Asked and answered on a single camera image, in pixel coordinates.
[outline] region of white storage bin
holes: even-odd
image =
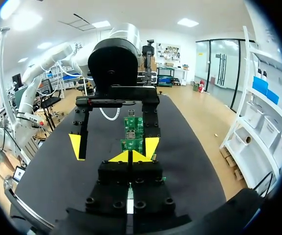
[[[244,128],[236,130],[230,141],[230,147],[238,154],[240,153],[251,141],[251,136]]]
[[[247,102],[244,119],[251,127],[255,129],[263,116],[264,112],[260,106],[250,101]]]
[[[282,135],[276,150],[273,153],[273,158],[276,161],[278,168],[282,167]]]
[[[268,148],[271,147],[279,133],[278,122],[271,116],[265,116],[259,137]]]

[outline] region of white wall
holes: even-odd
[[[196,63],[196,43],[193,36],[165,30],[141,29],[140,37],[142,45],[146,45],[147,40],[154,39],[154,48],[156,48],[156,43],[180,46],[180,63],[173,62],[174,66],[182,66],[183,64],[189,65],[187,82],[189,83],[194,79]],[[157,62],[164,63],[164,61],[160,61],[160,58],[156,57],[155,59]],[[183,76],[182,74],[177,74],[177,71],[174,75],[175,77]]]

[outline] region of black door frame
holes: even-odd
[[[233,109],[233,105],[234,105],[234,102],[235,102],[235,97],[237,95],[238,86],[239,86],[239,70],[240,70],[240,58],[241,58],[240,42],[245,42],[245,39],[240,39],[240,38],[218,38],[218,39],[208,39],[208,40],[196,41],[196,43],[209,42],[209,64],[208,64],[208,74],[207,74],[207,82],[206,82],[205,91],[208,90],[210,68],[211,68],[211,42],[212,41],[219,41],[219,40],[228,40],[228,41],[234,40],[234,41],[238,41],[238,43],[239,43],[239,69],[238,69],[237,83],[235,85],[233,99],[232,99],[231,105],[229,107],[233,112],[236,113],[236,111]],[[250,43],[256,43],[254,40],[249,40],[249,42]]]

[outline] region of glass wall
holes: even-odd
[[[240,98],[243,94],[243,87],[244,87],[244,80],[245,80],[245,67],[246,67],[246,46],[245,46],[245,41],[240,41],[240,67],[239,67],[239,82],[238,82],[238,88],[236,89],[236,95],[235,95],[235,100],[234,103],[232,104],[231,108],[236,111],[239,108],[239,103],[240,103]],[[257,48],[256,43],[250,43],[251,47]],[[254,56],[254,63],[255,63],[255,68],[258,68],[258,58]],[[250,66],[250,74],[249,77],[253,77],[254,74],[254,65],[253,61],[251,60],[249,63]],[[250,95],[248,95],[245,99],[245,102],[247,100],[250,100]]]
[[[207,92],[231,106],[239,71],[239,42],[211,41],[211,64]]]
[[[254,41],[251,41],[251,46],[257,48]],[[257,58],[254,58],[254,63],[257,68]],[[254,75],[254,63],[250,63],[250,77]],[[244,39],[216,39],[196,43],[195,82],[204,80],[205,91],[235,112],[244,87],[245,66]]]
[[[199,83],[201,80],[207,82],[209,69],[209,41],[196,44],[196,70],[194,81]]]

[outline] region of yellow sticker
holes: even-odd
[[[85,159],[79,159],[81,136],[75,135],[75,134],[69,134],[69,137],[70,137],[72,148],[73,148],[74,154],[76,155],[77,160],[84,161]]]

